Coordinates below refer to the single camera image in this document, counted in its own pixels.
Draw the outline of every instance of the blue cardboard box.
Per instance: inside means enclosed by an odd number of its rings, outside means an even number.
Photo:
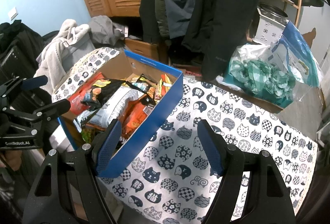
[[[183,73],[173,67],[164,65],[136,53],[125,51],[105,63],[99,70],[109,79],[124,79],[131,74],[144,74],[154,82],[161,79],[162,74],[167,74],[173,83],[169,91],[155,106],[150,115],[137,128],[128,141],[112,156],[106,171],[102,177],[116,178],[135,159],[138,153],[144,148],[151,137],[167,119],[174,107],[183,96]],[[75,118],[71,112],[59,118],[67,138],[73,148],[77,149],[76,140],[81,139],[78,132],[73,133],[72,120]]]

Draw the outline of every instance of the cat pattern fabric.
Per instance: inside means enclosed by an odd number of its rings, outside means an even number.
[[[107,61],[116,57],[120,52],[109,47],[95,49],[88,53],[67,72],[52,95],[52,102],[69,98],[80,85],[92,77]]]
[[[137,172],[142,172],[146,166],[145,161],[141,161],[140,158],[136,158],[134,161],[132,161],[132,168]]]
[[[122,176],[102,178],[104,186],[154,223],[201,224],[222,179],[212,169],[197,135],[198,123],[205,119],[227,143],[254,154],[269,151],[297,212],[313,176],[316,143],[284,125],[276,115],[242,98],[230,98],[219,87],[185,78],[184,84],[183,98],[190,104],[177,105]],[[221,110],[223,103],[233,105],[231,113]],[[232,220],[241,216],[249,178],[250,173],[244,172]]]

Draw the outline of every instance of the snack bag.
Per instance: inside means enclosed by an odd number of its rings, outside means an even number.
[[[84,110],[88,109],[88,105],[82,104],[80,101],[83,100],[86,92],[92,87],[92,85],[99,79],[104,79],[101,72],[97,73],[86,81],[72,96],[68,98],[71,104],[70,111],[75,115],[79,115]]]
[[[162,99],[162,97],[168,92],[171,86],[172,82],[170,78],[166,74],[162,74],[161,79],[156,87],[154,100],[158,103]]]
[[[138,85],[140,85],[140,87],[146,87],[143,91],[146,91],[147,94],[153,98],[157,84],[154,83],[153,81],[151,81],[150,79],[148,79],[144,74],[141,74],[141,76],[137,79],[136,81],[136,86],[139,87]]]
[[[148,99],[150,99],[150,97],[146,95],[139,102],[130,106],[130,110],[126,113],[127,118],[123,122],[122,137],[128,139],[135,129],[138,128],[151,113],[152,108],[148,106]]]
[[[126,81],[120,79],[99,79],[86,92],[82,104],[90,110],[100,109]]]
[[[91,144],[95,137],[95,129],[94,128],[84,128],[81,132],[81,137],[86,143]]]

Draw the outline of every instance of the black jacket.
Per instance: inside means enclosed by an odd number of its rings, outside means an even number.
[[[183,45],[204,53],[205,80],[220,75],[235,48],[246,42],[257,4],[258,0],[196,0]]]

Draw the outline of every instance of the clear plastic bag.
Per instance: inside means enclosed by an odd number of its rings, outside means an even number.
[[[298,29],[289,22],[273,46],[238,47],[223,82],[282,108],[318,87],[323,73]]]

